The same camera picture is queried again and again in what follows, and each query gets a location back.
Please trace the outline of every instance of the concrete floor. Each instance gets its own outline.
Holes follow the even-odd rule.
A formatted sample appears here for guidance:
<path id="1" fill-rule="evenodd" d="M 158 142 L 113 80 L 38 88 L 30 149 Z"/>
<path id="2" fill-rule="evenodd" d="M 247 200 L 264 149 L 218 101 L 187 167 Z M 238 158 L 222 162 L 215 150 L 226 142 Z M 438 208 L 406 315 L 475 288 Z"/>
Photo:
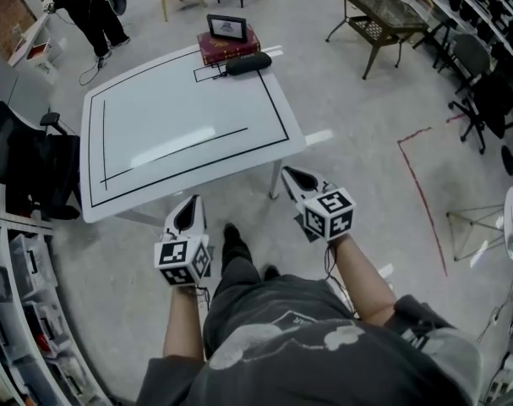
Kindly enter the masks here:
<path id="1" fill-rule="evenodd" d="M 413 294 L 430 303 L 449 322 L 477 337 L 492 309 L 509 293 L 513 262 L 503 248 L 486 251 L 473 266 L 470 260 L 454 262 L 445 212 L 503 202 L 512 179 L 499 159 L 501 142 L 490 131 L 485 131 L 488 148 L 480 156 L 476 135 L 465 144 L 459 141 L 464 119 L 446 122 L 457 114 L 446 106 L 454 98 L 456 80 L 446 71 L 437 74 L 431 69 L 428 48 L 414 51 L 406 45 L 398 69 L 397 47 L 386 47 L 362 81 L 369 44 L 346 26 L 329 44 L 324 42 L 342 19 L 342 0 L 245 0 L 243 9 L 239 0 L 205 1 L 206 9 L 169 2 L 170 21 L 164 23 L 160 0 L 128 0 L 122 22 L 132 41 L 114 51 L 86 87 L 79 86 L 78 77 L 92 66 L 92 50 L 75 27 L 65 25 L 68 49 L 57 62 L 52 109 L 78 133 L 86 91 L 194 44 L 207 28 L 207 13 L 247 18 L 263 47 L 282 45 L 284 55 L 272 68 L 302 131 L 330 129 L 334 134 L 287 162 L 317 170 L 347 188 L 357 202 L 353 236 L 377 268 L 393 265 L 389 279 L 398 295 Z M 221 228 L 232 221 L 248 241 L 257 266 L 270 262 L 285 273 L 322 278 L 325 245 L 305 240 L 286 196 L 267 198 L 270 172 L 271 165 L 257 167 L 141 210 L 165 216 L 182 197 L 201 194 L 217 254 Z M 434 221 L 445 266 L 414 176 Z M 59 223 L 53 240 L 65 309 L 81 347 L 107 389 L 127 399 L 138 395 L 147 360 L 160 355 L 166 330 L 170 290 L 153 268 L 159 232 L 116 218 L 96 224 L 79 220 Z M 491 238 L 477 233 L 471 246 L 479 248 Z M 211 292 L 219 272 L 215 261 L 212 278 L 205 281 Z M 486 379 L 505 351 L 511 311 L 505 308 L 481 342 Z"/>

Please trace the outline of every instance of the sneaker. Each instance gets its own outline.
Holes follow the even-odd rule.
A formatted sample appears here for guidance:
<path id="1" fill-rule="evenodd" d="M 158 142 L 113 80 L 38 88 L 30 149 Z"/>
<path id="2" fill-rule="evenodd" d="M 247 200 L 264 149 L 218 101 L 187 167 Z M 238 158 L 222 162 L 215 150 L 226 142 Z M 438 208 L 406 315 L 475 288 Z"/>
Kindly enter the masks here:
<path id="1" fill-rule="evenodd" d="M 119 42 L 117 45 L 112 45 L 110 48 L 114 50 L 115 48 L 122 47 L 123 45 L 127 45 L 130 42 L 130 38 L 127 36 L 127 39 L 125 39 L 123 42 Z"/>
<path id="2" fill-rule="evenodd" d="M 281 273 L 275 265 L 268 265 L 264 267 L 264 281 L 272 280 L 273 278 L 280 277 Z"/>
<path id="3" fill-rule="evenodd" d="M 112 50 L 107 50 L 107 53 L 104 54 L 102 57 L 98 57 L 95 55 L 95 61 L 99 61 L 100 59 L 102 60 L 106 60 L 107 58 L 109 58 L 110 56 L 112 55 Z"/>
<path id="4" fill-rule="evenodd" d="M 241 234 L 239 234 L 239 230 L 237 230 L 237 227 L 234 226 L 231 222 L 224 226 L 222 234 L 224 235 L 224 240 L 241 239 Z"/>

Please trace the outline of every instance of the gray t-shirt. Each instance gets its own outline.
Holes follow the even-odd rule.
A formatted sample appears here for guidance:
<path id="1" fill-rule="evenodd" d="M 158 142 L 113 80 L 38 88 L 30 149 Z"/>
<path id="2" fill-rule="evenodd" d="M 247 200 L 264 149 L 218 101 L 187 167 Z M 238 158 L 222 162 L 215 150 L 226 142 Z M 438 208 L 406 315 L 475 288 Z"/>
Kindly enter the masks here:
<path id="1" fill-rule="evenodd" d="M 151 359 L 137 405 L 472 405 L 479 353 L 455 332 L 412 297 L 378 327 L 324 281 L 234 286 L 205 321 L 207 363 Z"/>

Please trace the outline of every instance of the person in black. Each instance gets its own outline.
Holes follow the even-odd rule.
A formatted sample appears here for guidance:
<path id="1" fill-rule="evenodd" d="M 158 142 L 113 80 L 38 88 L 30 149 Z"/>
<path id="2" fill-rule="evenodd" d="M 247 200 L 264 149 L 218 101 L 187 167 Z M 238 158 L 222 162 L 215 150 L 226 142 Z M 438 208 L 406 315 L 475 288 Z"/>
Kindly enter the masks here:
<path id="1" fill-rule="evenodd" d="M 195 291 L 172 288 L 137 406 L 478 404 L 477 344 L 412 296 L 396 300 L 351 236 L 330 246 L 357 317 L 324 280 L 273 266 L 260 278 L 232 224 L 224 238 L 203 341 Z"/>
<path id="2" fill-rule="evenodd" d="M 123 26 L 106 0 L 53 0 L 54 10 L 64 8 L 72 21 L 84 32 L 93 46 L 97 58 L 108 58 L 112 48 L 125 45 L 130 38 L 125 35 Z"/>

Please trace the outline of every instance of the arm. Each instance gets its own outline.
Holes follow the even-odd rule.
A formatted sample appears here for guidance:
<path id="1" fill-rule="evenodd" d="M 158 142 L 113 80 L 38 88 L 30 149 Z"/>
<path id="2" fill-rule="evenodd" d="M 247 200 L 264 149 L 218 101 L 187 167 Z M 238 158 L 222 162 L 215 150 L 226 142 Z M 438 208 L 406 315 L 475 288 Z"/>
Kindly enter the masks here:
<path id="1" fill-rule="evenodd" d="M 362 321 L 383 326 L 393 315 L 396 297 L 350 235 L 331 243 L 342 281 Z"/>
<path id="2" fill-rule="evenodd" d="M 170 318 L 164 339 L 163 356 L 194 358 L 204 362 L 199 329 L 198 298 L 194 288 L 172 288 Z"/>

